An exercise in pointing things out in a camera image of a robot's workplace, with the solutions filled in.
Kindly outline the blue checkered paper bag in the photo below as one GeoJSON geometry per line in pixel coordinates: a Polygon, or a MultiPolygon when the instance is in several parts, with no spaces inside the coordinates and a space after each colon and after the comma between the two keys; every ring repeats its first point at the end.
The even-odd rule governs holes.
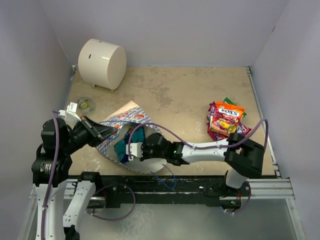
{"type": "Polygon", "coordinates": [[[130,101],[100,122],[101,125],[116,128],[116,132],[101,143],[97,150],[102,156],[127,170],[139,174],[152,174],[158,182],[173,190],[177,186],[175,175],[172,176],[173,183],[156,175],[156,172],[167,168],[165,159],[151,157],[150,160],[141,161],[141,158],[146,156],[143,150],[147,149],[144,146],[147,137],[162,133],[151,123],[152,120],[147,113],[134,101],[130,101]]]}

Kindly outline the red Real snack bag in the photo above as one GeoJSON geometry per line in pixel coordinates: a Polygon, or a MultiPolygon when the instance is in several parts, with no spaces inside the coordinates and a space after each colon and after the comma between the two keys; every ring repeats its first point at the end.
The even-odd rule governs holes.
{"type": "MultiPolygon", "coordinates": [[[[207,133],[208,135],[213,139],[213,141],[220,141],[223,139],[226,139],[227,136],[223,135],[221,133],[217,133],[217,132],[213,132],[210,130],[210,117],[207,117],[207,133]]],[[[252,129],[245,126],[244,124],[242,124],[241,122],[239,123],[236,132],[242,136],[246,136],[252,129]]]]}

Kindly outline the orange Fox's fruits candy bag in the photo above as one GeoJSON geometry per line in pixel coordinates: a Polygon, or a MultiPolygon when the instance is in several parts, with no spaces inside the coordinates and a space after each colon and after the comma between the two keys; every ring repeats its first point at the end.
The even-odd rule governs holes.
{"type": "Polygon", "coordinates": [[[243,118],[245,108],[221,101],[215,102],[215,104],[216,108],[209,129],[225,136],[235,133],[243,118]]]}

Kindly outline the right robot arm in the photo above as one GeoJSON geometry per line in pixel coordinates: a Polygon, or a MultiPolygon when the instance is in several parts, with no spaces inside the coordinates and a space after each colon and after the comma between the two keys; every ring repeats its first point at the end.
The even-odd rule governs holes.
{"type": "Polygon", "coordinates": [[[159,133],[147,137],[141,147],[140,161],[164,159],[174,166],[197,162],[224,162],[230,166],[222,190],[228,196],[235,195],[248,179],[259,179],[265,154],[265,146],[232,133],[228,138],[215,142],[171,142],[159,133]]]}

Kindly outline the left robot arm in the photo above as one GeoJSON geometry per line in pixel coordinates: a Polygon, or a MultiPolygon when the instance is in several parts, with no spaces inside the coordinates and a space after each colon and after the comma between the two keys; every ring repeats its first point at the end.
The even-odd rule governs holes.
{"type": "Polygon", "coordinates": [[[67,188],[71,155],[85,145],[97,147],[117,132],[113,126],[81,116],[74,127],[64,119],[53,117],[42,126],[42,144],[31,166],[37,196],[37,240],[78,240],[79,228],[91,196],[103,191],[98,172],[83,172],[67,209],[67,188]]]}

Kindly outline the purple Fox's berries candy bag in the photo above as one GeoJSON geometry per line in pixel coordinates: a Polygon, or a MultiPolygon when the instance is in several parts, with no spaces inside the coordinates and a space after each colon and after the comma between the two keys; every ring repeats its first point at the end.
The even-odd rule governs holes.
{"type": "Polygon", "coordinates": [[[242,136],[245,136],[247,134],[247,132],[248,132],[248,128],[240,122],[236,128],[236,133],[238,133],[242,136]]]}

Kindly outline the green Fox's candy bag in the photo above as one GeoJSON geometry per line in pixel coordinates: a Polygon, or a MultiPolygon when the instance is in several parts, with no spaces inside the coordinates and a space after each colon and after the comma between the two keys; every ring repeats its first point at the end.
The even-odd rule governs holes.
{"type": "MultiPolygon", "coordinates": [[[[234,105],[234,106],[237,106],[237,104],[235,104],[232,100],[230,100],[228,97],[225,97],[224,100],[223,100],[224,103],[227,103],[227,104],[231,104],[231,105],[234,105]]],[[[243,117],[245,118],[247,116],[247,113],[244,112],[243,113],[243,117]]]]}

